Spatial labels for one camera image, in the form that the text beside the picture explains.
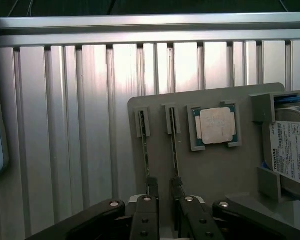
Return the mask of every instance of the hard drive label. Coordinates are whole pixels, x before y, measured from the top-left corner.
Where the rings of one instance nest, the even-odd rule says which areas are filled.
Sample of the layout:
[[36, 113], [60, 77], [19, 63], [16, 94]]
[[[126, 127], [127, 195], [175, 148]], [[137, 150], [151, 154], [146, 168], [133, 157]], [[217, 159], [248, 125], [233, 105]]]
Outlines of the hard drive label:
[[270, 124], [273, 171], [300, 183], [300, 122]]

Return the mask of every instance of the screw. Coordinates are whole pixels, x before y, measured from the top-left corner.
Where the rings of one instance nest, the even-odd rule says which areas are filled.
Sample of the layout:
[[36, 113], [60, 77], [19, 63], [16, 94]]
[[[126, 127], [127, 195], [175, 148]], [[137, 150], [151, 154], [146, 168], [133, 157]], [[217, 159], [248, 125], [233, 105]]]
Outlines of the screw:
[[191, 196], [186, 196], [184, 198], [187, 202], [192, 202], [194, 199]]
[[205, 233], [205, 235], [206, 235], [208, 238], [213, 238], [213, 237], [214, 237], [214, 234], [213, 234], [212, 232], [210, 232], [210, 231], [207, 231], [207, 232]]
[[225, 202], [225, 201], [220, 202], [219, 205], [220, 205], [221, 207], [224, 207], [224, 208], [229, 207], [229, 204], [228, 204], [227, 202]]
[[113, 202], [110, 203], [110, 206], [111, 207], [117, 207], [117, 206], [119, 206], [119, 203], [117, 201], [113, 201]]
[[142, 231], [142, 232], [140, 232], [140, 235], [141, 235], [141, 237], [146, 237], [146, 236], [148, 236], [148, 232]]

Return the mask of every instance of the aluminum wall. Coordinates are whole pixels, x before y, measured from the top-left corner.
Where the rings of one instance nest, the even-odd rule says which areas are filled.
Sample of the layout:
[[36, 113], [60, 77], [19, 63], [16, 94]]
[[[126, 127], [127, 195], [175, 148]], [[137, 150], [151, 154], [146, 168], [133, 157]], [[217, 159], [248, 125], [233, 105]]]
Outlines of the aluminum wall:
[[176, 41], [163, 41], [171, 32], [158, 41], [130, 33], [122, 43], [97, 33], [0, 35], [10, 155], [0, 175], [0, 240], [24, 239], [102, 200], [137, 194], [132, 97], [277, 82], [300, 90], [300, 32], [294, 39], [282, 31], [197, 32], [192, 40], [180, 32]]

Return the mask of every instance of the corrugated metal panel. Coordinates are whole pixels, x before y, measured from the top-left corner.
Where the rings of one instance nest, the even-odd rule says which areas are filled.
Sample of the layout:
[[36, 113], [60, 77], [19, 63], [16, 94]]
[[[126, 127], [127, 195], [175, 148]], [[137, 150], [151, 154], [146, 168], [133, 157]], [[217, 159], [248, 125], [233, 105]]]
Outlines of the corrugated metal panel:
[[[0, 91], [10, 154], [0, 176], [0, 240], [21, 240], [104, 199], [140, 194], [130, 98], [272, 82], [300, 89], [300, 40], [265, 30], [188, 32], [139, 32], [135, 41], [134, 32], [74, 34], [89, 42], [76, 46], [62, 34], [0, 36], [9, 40], [0, 47]], [[25, 46], [32, 38], [49, 42]]]

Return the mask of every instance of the cpu label sticker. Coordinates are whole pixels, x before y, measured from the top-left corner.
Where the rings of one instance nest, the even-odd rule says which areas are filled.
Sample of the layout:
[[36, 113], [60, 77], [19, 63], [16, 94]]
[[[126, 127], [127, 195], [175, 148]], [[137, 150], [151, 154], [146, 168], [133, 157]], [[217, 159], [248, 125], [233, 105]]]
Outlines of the cpu label sticker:
[[270, 124], [273, 171], [300, 183], [300, 122]]

